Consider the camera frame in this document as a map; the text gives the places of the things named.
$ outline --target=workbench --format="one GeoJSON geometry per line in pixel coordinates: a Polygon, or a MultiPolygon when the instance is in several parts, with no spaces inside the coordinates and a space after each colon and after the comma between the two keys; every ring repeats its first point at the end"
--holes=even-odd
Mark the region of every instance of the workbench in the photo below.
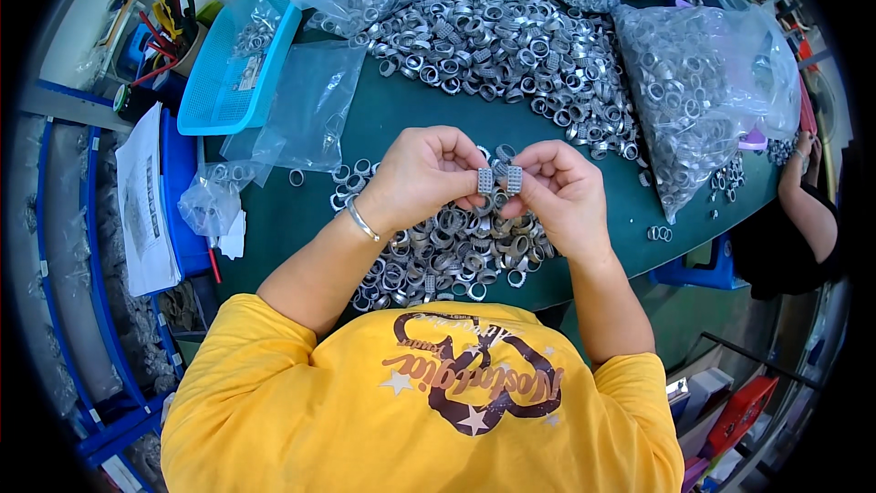
{"type": "MultiPolygon", "coordinates": [[[[636,6],[657,3],[657,0],[623,1],[636,6]]],[[[301,27],[309,14],[305,14],[301,27]]],[[[294,42],[325,38],[329,36],[322,31],[300,29],[294,42]]],[[[564,136],[563,129],[530,110],[529,100],[509,105],[501,99],[490,103],[464,93],[449,96],[400,74],[385,79],[378,73],[378,65],[378,60],[365,58],[350,106],[341,139],[344,163],[350,166],[359,158],[372,163],[379,161],[408,126],[458,126],[490,152],[500,143],[508,143],[520,152],[532,143],[564,136]]],[[[218,151],[223,138],[207,138],[208,161],[222,160],[218,151]]],[[[589,159],[589,149],[579,149],[589,159]]],[[[611,244],[628,277],[638,276],[706,243],[775,198],[779,170],[767,161],[766,154],[755,156],[745,152],[744,156],[746,185],[737,190],[736,202],[728,202],[723,193],[715,202],[709,202],[708,184],[701,187],[676,214],[671,242],[647,239],[649,226],[665,226],[667,222],[653,187],[641,186],[636,162],[611,153],[594,162],[605,181],[611,244]],[[709,216],[713,209],[718,210],[716,220],[709,216]]],[[[309,171],[304,185],[298,188],[290,186],[288,173],[287,169],[275,168],[264,188],[250,184],[243,191],[241,198],[247,212],[245,256],[234,261],[217,256],[224,278],[217,286],[220,301],[235,293],[255,292],[280,263],[307,244],[334,217],[329,197],[335,185],[328,173],[309,171]]],[[[555,258],[543,262],[542,268],[530,274],[520,289],[511,288],[506,277],[501,276],[488,286],[485,301],[534,311],[570,299],[572,286],[567,262],[555,258]]]]}

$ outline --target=paper document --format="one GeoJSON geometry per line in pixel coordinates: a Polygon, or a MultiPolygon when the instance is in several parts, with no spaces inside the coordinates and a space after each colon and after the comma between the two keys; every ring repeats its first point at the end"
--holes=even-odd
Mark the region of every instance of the paper document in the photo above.
{"type": "Polygon", "coordinates": [[[222,255],[232,261],[244,256],[244,236],[246,235],[246,212],[241,210],[231,223],[231,229],[225,236],[219,237],[219,249],[222,255]]]}
{"type": "Polygon", "coordinates": [[[115,151],[128,291],[133,297],[172,288],[182,280],[161,206],[160,118],[161,104],[156,103],[115,151]]]}

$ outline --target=person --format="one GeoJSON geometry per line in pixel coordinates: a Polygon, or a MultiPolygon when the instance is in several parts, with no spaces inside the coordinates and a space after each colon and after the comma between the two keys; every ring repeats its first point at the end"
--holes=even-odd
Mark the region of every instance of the person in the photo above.
{"type": "Polygon", "coordinates": [[[592,372],[504,304],[368,312],[317,344],[391,236],[451,200],[483,204],[475,144],[408,128],[349,213],[222,306],[162,433],[169,490],[678,491],[665,372],[611,249],[600,171],[558,141],[514,163],[522,191],[502,214],[531,208],[568,259],[592,372]]]}
{"type": "Polygon", "coordinates": [[[753,299],[800,295],[842,276],[837,207],[816,189],[821,159],[818,138],[800,132],[778,199],[730,232],[733,263],[753,299]]]}

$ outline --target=stack of papers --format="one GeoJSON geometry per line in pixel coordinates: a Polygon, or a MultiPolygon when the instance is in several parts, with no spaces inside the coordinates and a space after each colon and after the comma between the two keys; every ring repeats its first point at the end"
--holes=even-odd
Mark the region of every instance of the stack of papers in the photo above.
{"type": "Polygon", "coordinates": [[[166,290],[182,281],[161,205],[160,122],[161,104],[156,103],[115,151],[128,291],[133,297],[166,290]]]}

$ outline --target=hand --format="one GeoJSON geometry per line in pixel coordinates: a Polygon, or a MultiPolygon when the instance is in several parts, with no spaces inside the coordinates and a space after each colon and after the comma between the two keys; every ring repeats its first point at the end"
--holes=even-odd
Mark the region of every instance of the hand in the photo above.
{"type": "Polygon", "coordinates": [[[483,205],[478,168],[489,168],[487,160],[458,127],[409,127],[386,151],[356,210],[384,235],[426,220],[451,200],[466,210],[483,205]]]}
{"type": "Polygon", "coordinates": [[[538,142],[513,163],[523,168],[520,195],[502,208],[505,218],[531,209],[550,242],[579,264],[601,262],[611,254],[605,219],[602,172],[562,141],[538,142]]]}
{"type": "Polygon", "coordinates": [[[809,156],[809,152],[812,151],[812,134],[801,131],[797,135],[797,150],[802,152],[804,157],[809,156]]]}
{"type": "Polygon", "coordinates": [[[821,140],[817,136],[812,137],[812,150],[809,154],[809,163],[820,164],[822,155],[821,140]]]}

